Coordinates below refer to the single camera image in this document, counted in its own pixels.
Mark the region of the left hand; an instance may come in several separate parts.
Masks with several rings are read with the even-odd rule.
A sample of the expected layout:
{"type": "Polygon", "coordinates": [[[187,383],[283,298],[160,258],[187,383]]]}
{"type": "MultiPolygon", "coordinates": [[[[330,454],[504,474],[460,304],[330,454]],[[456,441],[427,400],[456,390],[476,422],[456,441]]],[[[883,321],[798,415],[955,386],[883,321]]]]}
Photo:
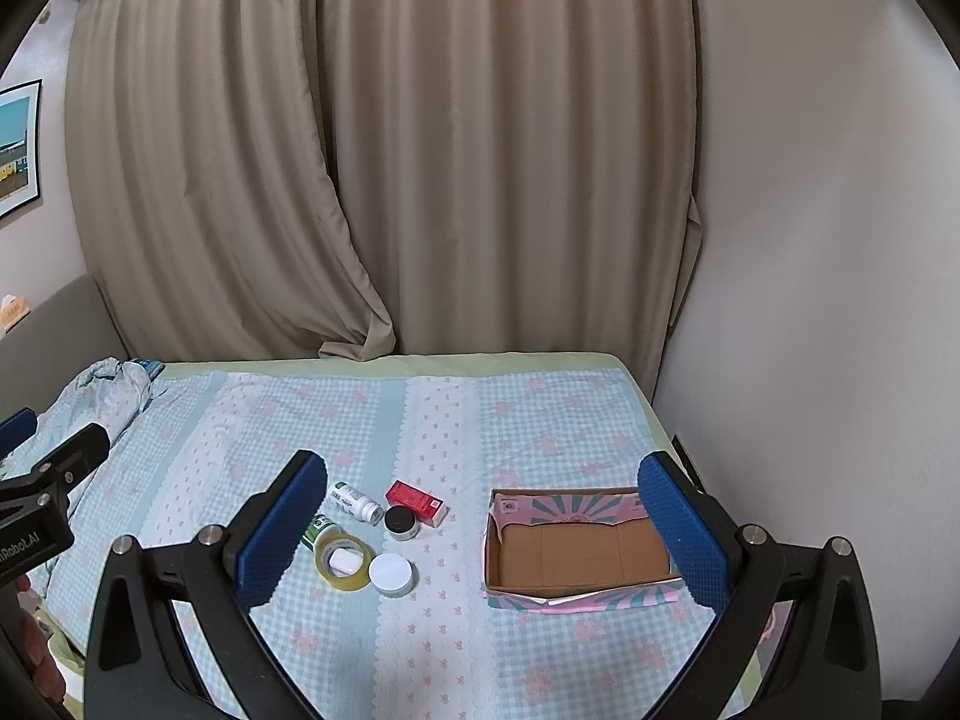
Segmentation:
{"type": "Polygon", "coordinates": [[[18,611],[21,628],[18,650],[28,663],[26,670],[31,676],[32,685],[47,702],[61,706],[65,699],[65,679],[52,658],[43,629],[39,628],[39,622],[23,606],[18,606],[18,611]]]}

